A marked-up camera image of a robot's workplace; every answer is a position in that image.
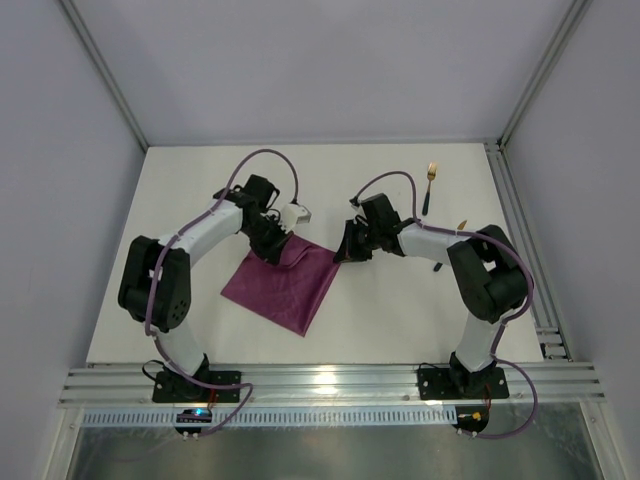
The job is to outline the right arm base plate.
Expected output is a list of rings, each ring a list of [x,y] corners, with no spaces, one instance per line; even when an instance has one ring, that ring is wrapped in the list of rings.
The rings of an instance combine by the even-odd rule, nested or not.
[[[416,377],[421,400],[502,400],[510,397],[504,370],[495,365],[469,373],[463,368],[421,364]]]

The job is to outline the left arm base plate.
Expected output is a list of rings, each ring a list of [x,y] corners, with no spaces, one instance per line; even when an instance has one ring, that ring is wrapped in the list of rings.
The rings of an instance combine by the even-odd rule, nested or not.
[[[210,370],[208,367],[201,367],[196,372],[195,379],[201,383],[215,385],[215,388],[194,384],[170,369],[163,368],[155,376],[152,401],[157,404],[237,404],[240,401],[240,371]]]

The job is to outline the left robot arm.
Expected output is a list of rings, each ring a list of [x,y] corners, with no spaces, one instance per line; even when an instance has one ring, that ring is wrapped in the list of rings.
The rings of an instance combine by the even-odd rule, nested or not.
[[[291,228],[270,212],[280,190],[252,175],[241,185],[216,193],[207,209],[178,231],[160,238],[136,237],[125,261],[117,301],[151,337],[168,378],[213,389],[209,361],[187,324],[192,300],[191,270],[223,240],[244,234],[260,260],[276,265]]]

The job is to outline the purple satin napkin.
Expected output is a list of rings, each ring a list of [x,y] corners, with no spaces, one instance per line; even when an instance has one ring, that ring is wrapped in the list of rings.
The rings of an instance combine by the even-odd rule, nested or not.
[[[334,256],[325,247],[293,236],[277,265],[249,252],[221,295],[303,337],[339,270]]]

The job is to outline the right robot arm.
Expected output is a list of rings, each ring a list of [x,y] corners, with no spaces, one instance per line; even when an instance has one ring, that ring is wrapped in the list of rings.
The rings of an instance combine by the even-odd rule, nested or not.
[[[468,316],[450,356],[447,384],[459,397],[487,393],[498,371],[496,351],[506,325],[529,309],[534,289],[531,274],[504,231],[496,225],[478,232],[450,230],[409,219],[384,224],[358,216],[345,222],[334,261],[366,262],[378,249],[452,269]]]

